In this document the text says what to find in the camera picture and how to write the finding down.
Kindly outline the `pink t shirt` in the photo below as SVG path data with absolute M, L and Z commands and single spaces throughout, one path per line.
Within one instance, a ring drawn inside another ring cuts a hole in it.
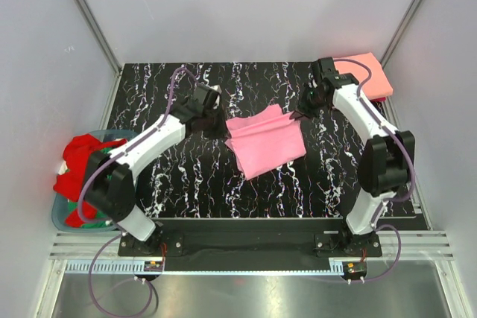
M 226 125 L 230 133 L 226 146 L 234 152 L 246 180 L 306 155 L 300 123 L 278 104 L 254 116 L 231 118 Z

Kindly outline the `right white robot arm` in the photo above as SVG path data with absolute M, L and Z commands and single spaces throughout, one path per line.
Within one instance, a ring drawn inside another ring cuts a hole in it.
M 388 202 L 404 202 L 415 187 L 415 137 L 400 131 L 372 105 L 364 93 L 364 83 L 351 73 L 340 73 L 336 60 L 324 57 L 312 63 L 312 79 L 303 88 L 293 120 L 315 118 L 325 106 L 341 112 L 364 144 L 358 163 L 360 192 L 345 218 L 338 237 L 345 255 L 364 249 L 365 239 Z

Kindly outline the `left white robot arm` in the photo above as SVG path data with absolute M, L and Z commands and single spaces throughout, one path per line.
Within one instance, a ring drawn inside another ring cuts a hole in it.
M 90 204 L 133 236 L 141 253 L 155 254 L 162 230 L 136 204 L 136 181 L 149 164 L 195 133 L 206 139 L 227 137 L 219 86 L 197 85 L 192 95 L 168 106 L 166 113 L 126 144 L 108 153 L 92 153 L 78 202 Z

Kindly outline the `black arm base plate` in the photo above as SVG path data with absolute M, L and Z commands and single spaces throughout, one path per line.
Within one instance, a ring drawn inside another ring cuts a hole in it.
M 375 232 L 352 235 L 340 218 L 281 219 L 163 219 L 159 233 L 148 243 L 128 234 L 119 244 L 120 256 L 180 257 L 204 250 L 213 252 L 273 252 L 331 257 L 382 256 Z

